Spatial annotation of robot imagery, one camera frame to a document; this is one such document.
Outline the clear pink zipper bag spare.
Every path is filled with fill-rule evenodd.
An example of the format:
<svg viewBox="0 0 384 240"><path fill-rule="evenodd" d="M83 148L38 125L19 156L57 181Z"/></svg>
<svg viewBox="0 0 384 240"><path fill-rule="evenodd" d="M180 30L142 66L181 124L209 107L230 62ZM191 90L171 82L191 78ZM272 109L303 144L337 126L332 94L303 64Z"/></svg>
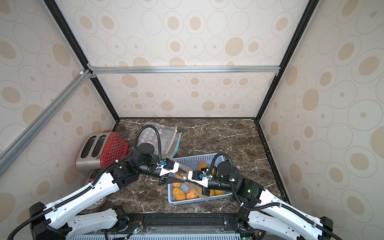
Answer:
<svg viewBox="0 0 384 240"><path fill-rule="evenodd" d="M177 126L168 127L168 126L158 124L158 123L153 123L153 122L145 123L145 126L147 126L147 125L154 126L159 132L160 140L161 140L160 144L161 144L161 150L162 150L162 158L163 159L165 159L165 158L171 159L169 157L169 151L170 151L171 146L174 142L176 133L178 133L178 127ZM157 135L156 135L154 129L146 128L140 133L137 146L139 146L142 143L149 143L149 144L153 145L155 147L154 153L156 155L158 155L158 150L159 150L158 149L158 143L159 143L159 141L157 139Z"/></svg>

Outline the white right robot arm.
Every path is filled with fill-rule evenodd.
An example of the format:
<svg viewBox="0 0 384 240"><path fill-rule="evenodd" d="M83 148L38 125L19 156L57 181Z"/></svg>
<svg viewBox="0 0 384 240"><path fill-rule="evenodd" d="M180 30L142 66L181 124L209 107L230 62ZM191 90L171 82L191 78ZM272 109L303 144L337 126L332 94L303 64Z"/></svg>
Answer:
<svg viewBox="0 0 384 240"><path fill-rule="evenodd" d="M231 162L205 169L200 176L204 190L231 192L240 205L237 214L240 227L272 233L286 240L340 239L333 232L333 221L327 217L306 214L280 200L253 180L243 178Z"/></svg>

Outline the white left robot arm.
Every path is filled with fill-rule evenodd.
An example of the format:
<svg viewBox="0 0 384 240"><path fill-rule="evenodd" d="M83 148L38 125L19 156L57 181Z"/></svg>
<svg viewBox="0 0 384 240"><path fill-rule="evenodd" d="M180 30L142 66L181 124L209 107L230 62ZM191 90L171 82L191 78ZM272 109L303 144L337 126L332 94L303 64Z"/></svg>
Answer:
<svg viewBox="0 0 384 240"><path fill-rule="evenodd" d="M101 217L78 220L77 214L102 198L136 182L140 175L153 176L161 185L184 183L173 174L184 174L179 163L171 159L162 159L154 154L154 147L141 144L121 160L104 167L94 180L72 194L44 205L40 202L30 207L30 218L17 226L8 236L14 239L16 234L30 226L34 240L67 240L94 230L114 227L120 217L116 210L108 210Z"/></svg>

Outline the orange potato back row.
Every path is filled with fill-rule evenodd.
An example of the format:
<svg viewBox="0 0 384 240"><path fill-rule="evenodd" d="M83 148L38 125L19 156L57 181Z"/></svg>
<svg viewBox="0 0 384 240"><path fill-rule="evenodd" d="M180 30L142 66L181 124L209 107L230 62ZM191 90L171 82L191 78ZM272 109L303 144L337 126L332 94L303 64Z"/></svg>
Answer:
<svg viewBox="0 0 384 240"><path fill-rule="evenodd" d="M205 161L201 161L198 164L198 171L204 171L208 167L207 163Z"/></svg>

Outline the clear pink zipper bag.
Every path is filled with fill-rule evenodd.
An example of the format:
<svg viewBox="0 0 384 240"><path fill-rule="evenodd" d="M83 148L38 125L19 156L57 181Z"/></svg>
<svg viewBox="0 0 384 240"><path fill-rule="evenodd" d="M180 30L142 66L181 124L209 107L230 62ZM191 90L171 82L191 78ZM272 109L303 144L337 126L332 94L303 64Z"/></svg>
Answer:
<svg viewBox="0 0 384 240"><path fill-rule="evenodd" d="M173 188L180 188L181 190L184 191L185 194L187 194L189 189L195 190L199 196L198 198L201 198L201 199L207 197L202 194L203 189L200 185L192 183L188 181L188 179L186 179L184 183L174 183L174 184L170 184L170 186L171 186L171 190L173 190Z"/></svg>

